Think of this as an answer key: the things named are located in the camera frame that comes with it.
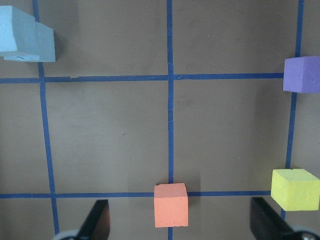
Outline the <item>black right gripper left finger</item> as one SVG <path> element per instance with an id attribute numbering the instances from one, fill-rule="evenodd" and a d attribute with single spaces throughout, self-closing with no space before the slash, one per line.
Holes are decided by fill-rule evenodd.
<path id="1" fill-rule="evenodd" d="M 77 240 L 107 240 L 110 235 L 111 220 L 109 201 L 97 200 L 76 235 Z"/>

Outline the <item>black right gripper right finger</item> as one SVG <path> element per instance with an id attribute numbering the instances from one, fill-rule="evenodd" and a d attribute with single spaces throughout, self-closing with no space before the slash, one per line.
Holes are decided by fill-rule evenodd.
<path id="1" fill-rule="evenodd" d="M 250 199 L 249 226 L 256 240 L 290 240 L 293 229 L 262 197 Z"/>

